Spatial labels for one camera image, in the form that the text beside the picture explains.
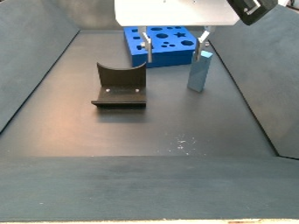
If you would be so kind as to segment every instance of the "gray wall panel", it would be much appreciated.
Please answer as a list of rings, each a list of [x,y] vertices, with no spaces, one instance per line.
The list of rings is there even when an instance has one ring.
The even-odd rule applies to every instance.
[[[0,131],[61,57],[79,28],[47,0],[0,5]]]
[[[122,30],[114,0],[53,0],[82,30]]]
[[[282,6],[210,39],[282,156],[299,158],[299,15]]]

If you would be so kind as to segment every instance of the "blue foam block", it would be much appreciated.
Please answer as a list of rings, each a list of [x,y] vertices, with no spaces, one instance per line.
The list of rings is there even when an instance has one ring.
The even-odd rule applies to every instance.
[[[211,67],[211,58],[213,53],[211,52],[201,52],[201,60],[191,63],[191,73],[190,73],[190,79],[189,79],[189,88],[193,90],[201,92],[205,88],[206,79]]]
[[[133,67],[138,67],[147,61],[147,50],[141,46],[143,39],[134,26],[125,28],[125,34]],[[149,26],[147,35],[154,46],[154,62],[147,63],[147,67],[191,64],[197,38],[183,26]]]

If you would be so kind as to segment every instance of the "black bracket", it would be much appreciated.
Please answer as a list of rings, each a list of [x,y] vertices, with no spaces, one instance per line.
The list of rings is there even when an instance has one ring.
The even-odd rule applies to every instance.
[[[114,69],[98,63],[101,90],[91,103],[102,108],[146,107],[146,63],[129,69]]]

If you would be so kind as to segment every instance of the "gray metal bracket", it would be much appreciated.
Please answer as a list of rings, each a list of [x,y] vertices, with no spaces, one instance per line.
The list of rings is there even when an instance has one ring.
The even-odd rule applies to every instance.
[[[102,108],[146,107],[146,63],[129,69],[114,69],[98,63],[101,90],[91,103]]]

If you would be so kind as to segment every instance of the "gray board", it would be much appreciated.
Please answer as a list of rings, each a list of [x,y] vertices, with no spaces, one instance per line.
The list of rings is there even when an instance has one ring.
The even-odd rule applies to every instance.
[[[47,0],[0,7],[0,131],[79,32]]]
[[[281,156],[299,158],[299,14],[278,5],[210,41]]]

